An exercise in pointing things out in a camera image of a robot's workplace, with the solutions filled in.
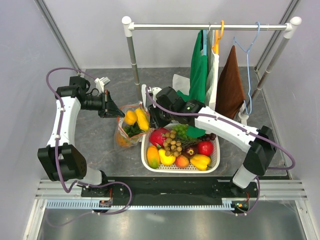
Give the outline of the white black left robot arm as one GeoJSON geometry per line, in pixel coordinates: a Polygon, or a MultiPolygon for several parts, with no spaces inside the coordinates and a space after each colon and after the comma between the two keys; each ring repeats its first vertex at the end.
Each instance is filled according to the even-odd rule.
{"type": "Polygon", "coordinates": [[[96,111],[100,118],[124,117],[111,98],[106,85],[108,77],[96,78],[97,94],[89,91],[90,82],[81,76],[72,76],[67,86],[56,90],[56,115],[52,134],[46,147],[38,149],[37,157],[48,178],[55,181],[84,181],[92,185],[99,197],[106,196],[110,185],[104,181],[104,172],[88,167],[85,157],[75,147],[75,130],[79,111],[96,111]]]}

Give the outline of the clear zip bag orange zipper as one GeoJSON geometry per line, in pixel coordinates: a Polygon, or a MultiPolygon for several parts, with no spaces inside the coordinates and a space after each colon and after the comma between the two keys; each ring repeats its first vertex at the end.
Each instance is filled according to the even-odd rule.
{"type": "Polygon", "coordinates": [[[123,105],[120,110],[125,115],[116,119],[114,140],[118,147],[129,148],[137,145],[142,137],[151,131],[150,115],[141,101],[123,105]]]}

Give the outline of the orange fruit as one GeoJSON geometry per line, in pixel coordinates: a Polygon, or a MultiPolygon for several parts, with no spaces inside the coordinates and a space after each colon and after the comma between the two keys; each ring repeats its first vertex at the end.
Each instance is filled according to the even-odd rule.
{"type": "Polygon", "coordinates": [[[124,122],[130,126],[134,125],[138,120],[137,114],[132,111],[132,110],[128,110],[125,113],[125,117],[124,117],[124,122]]]}

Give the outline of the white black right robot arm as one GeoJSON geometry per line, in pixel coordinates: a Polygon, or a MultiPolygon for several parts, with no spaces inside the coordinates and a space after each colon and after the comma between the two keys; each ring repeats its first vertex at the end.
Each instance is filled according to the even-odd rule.
{"type": "Polygon", "coordinates": [[[216,134],[245,152],[245,159],[229,184],[233,196],[242,196],[250,182],[266,173],[278,148],[270,128],[243,125],[215,112],[200,101],[184,101],[172,87],[153,93],[147,86],[145,95],[152,103],[148,106],[149,125],[152,128],[163,128],[176,121],[204,130],[207,134],[216,134]]]}

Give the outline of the orange toy pineapple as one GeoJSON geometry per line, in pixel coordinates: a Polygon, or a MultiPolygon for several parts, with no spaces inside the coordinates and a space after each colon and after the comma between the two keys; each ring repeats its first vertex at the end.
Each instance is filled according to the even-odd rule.
{"type": "Polygon", "coordinates": [[[118,146],[129,148],[138,144],[142,139],[144,132],[139,128],[138,124],[119,126],[115,131],[115,142],[118,146]]]}

